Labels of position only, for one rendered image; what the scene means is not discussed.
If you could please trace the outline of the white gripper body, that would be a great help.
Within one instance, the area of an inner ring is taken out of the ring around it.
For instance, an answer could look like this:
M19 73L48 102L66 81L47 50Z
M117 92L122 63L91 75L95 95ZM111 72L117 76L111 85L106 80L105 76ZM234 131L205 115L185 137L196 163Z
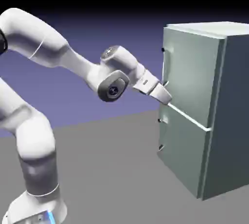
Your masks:
M158 100L162 104L168 104L172 100L172 96L166 90L166 88L158 83L150 93L150 96Z

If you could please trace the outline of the grey-green cabinet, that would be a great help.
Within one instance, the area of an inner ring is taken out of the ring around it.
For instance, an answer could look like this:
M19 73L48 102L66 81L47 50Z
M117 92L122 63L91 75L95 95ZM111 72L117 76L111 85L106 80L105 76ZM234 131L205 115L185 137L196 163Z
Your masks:
M249 185L249 24L169 24L226 37L211 109L199 199Z

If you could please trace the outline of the short grey-green cabinet door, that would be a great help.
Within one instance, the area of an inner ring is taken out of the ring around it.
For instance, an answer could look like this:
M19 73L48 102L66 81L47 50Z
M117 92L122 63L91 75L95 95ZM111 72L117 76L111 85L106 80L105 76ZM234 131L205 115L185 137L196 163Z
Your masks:
M158 157L177 179L196 197L200 197L205 153L211 128L196 124L179 111L160 105L159 116L168 118L165 146Z

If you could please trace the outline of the tall grey-green cabinet door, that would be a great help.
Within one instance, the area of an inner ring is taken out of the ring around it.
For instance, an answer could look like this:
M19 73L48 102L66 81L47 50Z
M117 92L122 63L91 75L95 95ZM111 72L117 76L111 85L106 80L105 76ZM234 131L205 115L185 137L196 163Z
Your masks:
M173 26L163 30L163 47L172 52L166 85L171 104L207 128L225 42L222 34Z

